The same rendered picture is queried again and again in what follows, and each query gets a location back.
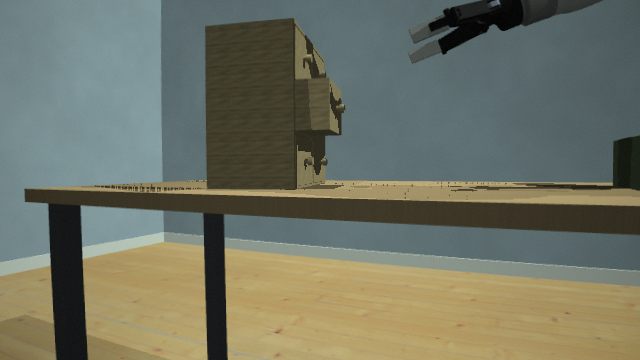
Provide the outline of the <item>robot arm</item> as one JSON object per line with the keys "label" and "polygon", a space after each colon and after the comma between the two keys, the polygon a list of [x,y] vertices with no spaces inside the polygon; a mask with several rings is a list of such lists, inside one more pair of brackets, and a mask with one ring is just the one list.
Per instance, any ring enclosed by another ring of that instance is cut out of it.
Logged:
{"label": "robot arm", "polygon": [[521,0],[523,22],[528,26],[558,14],[567,14],[596,4],[602,0]]}

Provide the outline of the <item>dark brown wooden chest of drawers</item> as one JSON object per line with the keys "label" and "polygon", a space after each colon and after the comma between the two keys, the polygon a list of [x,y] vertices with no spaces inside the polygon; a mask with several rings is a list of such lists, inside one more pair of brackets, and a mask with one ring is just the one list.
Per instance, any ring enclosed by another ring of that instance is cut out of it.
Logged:
{"label": "dark brown wooden chest of drawers", "polygon": [[325,140],[295,131],[294,24],[325,71],[293,18],[205,26],[207,189],[326,183],[295,186],[295,135]]}

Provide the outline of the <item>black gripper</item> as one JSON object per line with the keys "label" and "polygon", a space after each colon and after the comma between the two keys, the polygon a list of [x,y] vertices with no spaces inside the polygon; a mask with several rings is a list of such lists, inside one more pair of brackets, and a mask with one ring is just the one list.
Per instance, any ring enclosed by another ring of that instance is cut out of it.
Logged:
{"label": "black gripper", "polygon": [[458,27],[439,40],[408,51],[412,64],[440,52],[446,54],[447,51],[462,43],[486,33],[491,24],[495,24],[502,31],[519,26],[524,16],[521,0],[481,0],[447,8],[443,13],[409,29],[415,44],[449,28]]}

